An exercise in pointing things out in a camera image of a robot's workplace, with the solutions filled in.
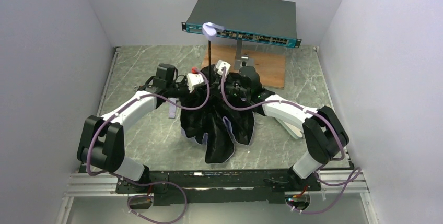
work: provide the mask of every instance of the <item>metal bracket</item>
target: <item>metal bracket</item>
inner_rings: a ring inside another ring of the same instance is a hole
[[[236,59],[234,62],[234,69],[239,70],[244,66],[254,66],[254,59],[250,58],[247,54],[241,54],[243,47],[243,40],[237,40]]]

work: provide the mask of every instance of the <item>black garment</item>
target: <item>black garment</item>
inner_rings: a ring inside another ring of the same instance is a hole
[[[203,68],[202,73],[207,77],[208,67]],[[229,73],[227,82],[236,79],[237,76],[237,73]],[[249,145],[255,123],[251,110],[235,111],[226,105],[221,97],[221,91],[214,84],[215,79],[216,76],[212,72],[211,95],[207,104],[196,111],[182,110],[180,115],[181,127],[186,137],[195,137],[199,144],[207,144],[206,163],[227,161],[234,153],[234,142]],[[181,104],[185,107],[198,107],[204,102],[206,93],[206,86],[200,86],[188,96],[180,98]],[[227,98],[235,107],[247,106],[238,98],[230,96]]]

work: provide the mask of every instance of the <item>red object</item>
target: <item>red object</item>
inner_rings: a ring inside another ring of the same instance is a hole
[[[308,186],[305,186],[305,188],[303,189],[303,191],[301,191],[301,193],[296,194],[296,195],[294,195],[293,197],[294,197],[294,198],[299,198],[299,197],[301,197],[301,196],[306,192],[307,189],[308,189]]]

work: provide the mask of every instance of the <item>gray marble surface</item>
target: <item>gray marble surface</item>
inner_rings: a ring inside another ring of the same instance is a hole
[[[280,46],[245,45],[244,48],[286,55],[284,89],[274,92],[309,107],[331,105],[323,74],[312,46],[289,49]],[[108,113],[134,94],[156,72],[160,63],[175,65],[180,74],[200,67],[205,45],[123,46],[107,88],[101,114]],[[206,164],[206,146],[191,142],[180,133],[180,109],[175,119],[168,118],[163,104],[125,131],[126,155],[152,170],[270,169],[288,168],[306,151],[304,139],[293,139],[271,117],[256,114],[254,136],[249,146],[236,144],[234,155],[223,164]],[[347,168],[348,161],[333,161],[328,167]]]

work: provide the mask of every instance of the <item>wooden board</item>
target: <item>wooden board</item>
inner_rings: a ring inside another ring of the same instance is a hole
[[[254,59],[254,67],[260,75],[260,82],[266,87],[285,87],[285,66],[286,56],[273,53],[263,53],[254,50],[243,49],[242,53]],[[223,60],[231,64],[230,72],[238,73],[234,70],[236,49],[229,46],[211,45],[211,64],[216,64],[218,60]],[[208,66],[208,50],[206,48],[203,58],[202,68]]]

